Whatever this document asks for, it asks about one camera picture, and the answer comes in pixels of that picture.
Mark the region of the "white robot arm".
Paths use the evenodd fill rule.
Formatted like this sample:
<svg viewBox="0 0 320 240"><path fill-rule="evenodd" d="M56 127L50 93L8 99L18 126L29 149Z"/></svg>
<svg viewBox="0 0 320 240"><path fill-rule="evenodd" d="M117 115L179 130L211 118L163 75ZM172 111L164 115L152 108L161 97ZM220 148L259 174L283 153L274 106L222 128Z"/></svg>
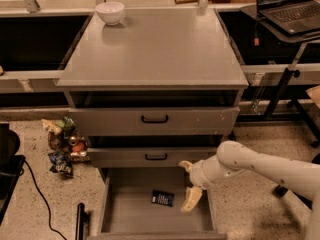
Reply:
<svg viewBox="0 0 320 240"><path fill-rule="evenodd" d="M320 239L319 164L259 153L239 142L224 141L214 156L196 163L183 160L179 166L189 173L193 184L186 190L182 212L193 210L201 199L202 191L208 190L215 180L251 170L311 201L312 212L304 240Z"/></svg>

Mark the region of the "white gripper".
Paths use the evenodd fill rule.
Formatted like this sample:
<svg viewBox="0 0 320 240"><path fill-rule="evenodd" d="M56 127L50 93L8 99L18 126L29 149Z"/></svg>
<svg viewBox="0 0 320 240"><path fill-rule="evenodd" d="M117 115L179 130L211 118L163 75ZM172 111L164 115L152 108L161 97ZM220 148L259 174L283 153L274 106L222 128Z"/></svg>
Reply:
<svg viewBox="0 0 320 240"><path fill-rule="evenodd" d="M186 189L185 201L181 207L183 213L191 212L202 197L202 190L207 190L210 185L220 177L219 161L215 156L200 160L195 164L183 160L179 166L190 175L190 181L194 185Z"/></svg>

